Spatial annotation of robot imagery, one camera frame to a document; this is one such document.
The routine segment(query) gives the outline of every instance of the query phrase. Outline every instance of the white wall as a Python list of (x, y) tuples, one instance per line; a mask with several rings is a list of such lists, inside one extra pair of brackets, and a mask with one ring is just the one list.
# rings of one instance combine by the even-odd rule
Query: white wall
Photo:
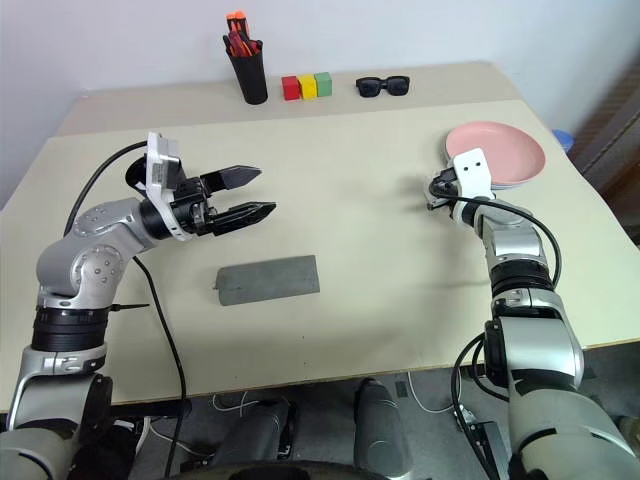
[(576, 131), (640, 45), (638, 0), (2, 0), (0, 206), (86, 89), (232, 75), (244, 8), (271, 74), (490, 60)]

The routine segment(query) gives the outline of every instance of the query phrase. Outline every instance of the yellow block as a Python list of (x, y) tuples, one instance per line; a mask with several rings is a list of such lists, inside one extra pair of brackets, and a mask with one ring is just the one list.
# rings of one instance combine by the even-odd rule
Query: yellow block
[(305, 100), (318, 96), (318, 86), (313, 75), (298, 75), (298, 83), (300, 84), (302, 98)]

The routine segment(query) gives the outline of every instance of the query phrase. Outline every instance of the black cup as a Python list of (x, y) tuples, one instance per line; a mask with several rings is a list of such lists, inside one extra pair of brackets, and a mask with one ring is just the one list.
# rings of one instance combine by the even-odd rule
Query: black cup
[(262, 52), (250, 57), (229, 56), (231, 65), (242, 89), (244, 100), (251, 105), (259, 105), (267, 101), (267, 81), (264, 78)]

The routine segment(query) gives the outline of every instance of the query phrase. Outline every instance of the black sunglasses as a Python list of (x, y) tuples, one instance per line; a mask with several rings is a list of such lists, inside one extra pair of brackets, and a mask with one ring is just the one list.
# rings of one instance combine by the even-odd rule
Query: black sunglasses
[(377, 97), (383, 88), (389, 92), (389, 95), (406, 95), (409, 91), (409, 77), (394, 75), (386, 80), (378, 77), (363, 77), (356, 80), (356, 87), (361, 97)]

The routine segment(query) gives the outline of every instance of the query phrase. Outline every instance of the stack of plates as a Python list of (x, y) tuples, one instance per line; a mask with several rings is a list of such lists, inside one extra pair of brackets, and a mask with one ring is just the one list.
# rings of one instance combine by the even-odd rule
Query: stack of plates
[(491, 171), (491, 185), (496, 190), (528, 182), (544, 168), (542, 147), (522, 130), (497, 122), (471, 122), (449, 132), (445, 153), (453, 158), (474, 148), (481, 148)]

